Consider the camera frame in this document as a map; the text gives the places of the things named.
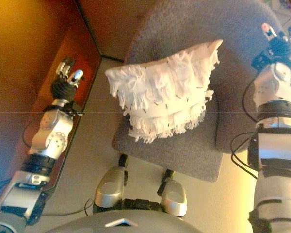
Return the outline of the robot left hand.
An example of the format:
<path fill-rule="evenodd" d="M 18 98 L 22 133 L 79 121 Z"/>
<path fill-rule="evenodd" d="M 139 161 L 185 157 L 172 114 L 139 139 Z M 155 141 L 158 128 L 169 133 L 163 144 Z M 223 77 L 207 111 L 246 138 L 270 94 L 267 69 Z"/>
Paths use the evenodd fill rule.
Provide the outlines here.
<path fill-rule="evenodd" d="M 57 66 L 55 80 L 51 84 L 51 94 L 54 99 L 64 99 L 68 102 L 74 100 L 80 80 L 84 79 L 81 69 L 71 72 L 75 60 L 70 57 L 64 58 Z"/>

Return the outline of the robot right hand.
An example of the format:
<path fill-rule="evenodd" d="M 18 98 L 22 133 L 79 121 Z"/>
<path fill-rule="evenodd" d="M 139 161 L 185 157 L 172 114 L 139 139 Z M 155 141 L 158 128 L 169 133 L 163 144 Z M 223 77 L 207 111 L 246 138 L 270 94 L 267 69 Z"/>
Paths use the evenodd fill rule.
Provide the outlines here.
<path fill-rule="evenodd" d="M 262 23 L 262 32 L 269 41 L 272 56 L 291 57 L 291 26 L 288 27 L 288 34 L 280 31 L 278 34 L 268 23 Z"/>

